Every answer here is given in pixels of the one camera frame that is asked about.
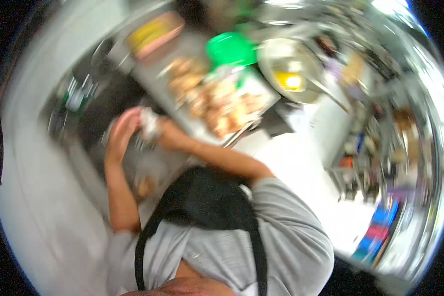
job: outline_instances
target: tray of food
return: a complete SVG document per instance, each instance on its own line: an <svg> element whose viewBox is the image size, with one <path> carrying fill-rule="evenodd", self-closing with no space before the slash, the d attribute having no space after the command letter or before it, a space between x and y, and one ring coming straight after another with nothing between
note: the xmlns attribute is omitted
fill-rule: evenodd
<svg viewBox="0 0 444 296"><path fill-rule="evenodd" d="M177 109L205 121L220 140L227 141L260 119L274 100L273 92L251 67L218 67L209 71L199 57L177 57L164 70Z"/></svg>

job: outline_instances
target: person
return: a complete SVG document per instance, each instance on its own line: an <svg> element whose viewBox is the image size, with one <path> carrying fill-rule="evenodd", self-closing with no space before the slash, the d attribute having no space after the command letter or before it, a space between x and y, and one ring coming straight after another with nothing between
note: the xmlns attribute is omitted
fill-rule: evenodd
<svg viewBox="0 0 444 296"><path fill-rule="evenodd" d="M260 289L266 289L264 294L269 296L318 295L331 276L334 254L331 241L307 204L263 163L231 149L193 139L170 119L160 118L158 125L160 137L157 142L165 150L187 153L247 181L251 190L249 204L256 216L257 230L249 232L243 227L206 229L162 219L154 227L154 234L143 240L142 264L138 265L135 258L138 257L139 241L146 232L142 231L137 203L122 169L130 137L140 126L139 113L135 111L125 117L118 130L111 132L105 156L113 230L108 247L109 293L125 296L256 296L263 294ZM214 174L213 179L218 179L219 173ZM200 204L213 199L211 196L198 198ZM224 202L226 207L231 207L230 200ZM250 216L251 208L247 213L244 217ZM215 211L209 217L212 215L217 219ZM254 252L254 233L261 236L263 246L259 252ZM263 269L259 268L259 261L263 259L266 259L265 275L260 276L259 271L263 274ZM144 281L145 291L139 291L142 289L137 283L138 274ZM265 286L259 285L263 277Z"/></svg>

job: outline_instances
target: forearm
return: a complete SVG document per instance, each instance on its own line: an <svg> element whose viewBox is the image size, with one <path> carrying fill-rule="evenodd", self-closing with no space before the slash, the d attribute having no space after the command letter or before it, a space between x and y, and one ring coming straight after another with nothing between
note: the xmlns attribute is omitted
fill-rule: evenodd
<svg viewBox="0 0 444 296"><path fill-rule="evenodd" d="M110 223L114 233L141 230L138 206L125 179L121 165L107 165L105 173L108 186Z"/></svg>
<svg viewBox="0 0 444 296"><path fill-rule="evenodd" d="M263 163L229 148L208 145L191 139L185 146L185 152L229 174L242 177L250 184L262 178L274 177Z"/></svg>

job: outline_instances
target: hand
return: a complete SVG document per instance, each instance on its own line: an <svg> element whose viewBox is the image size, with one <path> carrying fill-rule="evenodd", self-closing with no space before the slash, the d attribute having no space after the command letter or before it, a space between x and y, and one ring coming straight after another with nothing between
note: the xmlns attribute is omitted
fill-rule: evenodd
<svg viewBox="0 0 444 296"><path fill-rule="evenodd" d="M140 127L141 108L125 111L115 122L110 132L105 155L105 166L120 166L127 150L131 135Z"/></svg>
<svg viewBox="0 0 444 296"><path fill-rule="evenodd" d="M177 127L172 120L161 117L158 126L161 132L158 144L169 151L189 152L194 140Z"/></svg>

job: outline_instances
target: white floor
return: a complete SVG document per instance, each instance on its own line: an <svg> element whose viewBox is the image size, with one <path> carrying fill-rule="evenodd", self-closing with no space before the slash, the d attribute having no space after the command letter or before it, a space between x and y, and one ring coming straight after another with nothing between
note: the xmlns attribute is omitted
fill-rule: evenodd
<svg viewBox="0 0 444 296"><path fill-rule="evenodd" d="M336 252L350 256L367 232L373 206L337 202L338 193L325 173L309 132L298 130L269 139L258 131L240 140L234 150L265 163L318 216Z"/></svg>

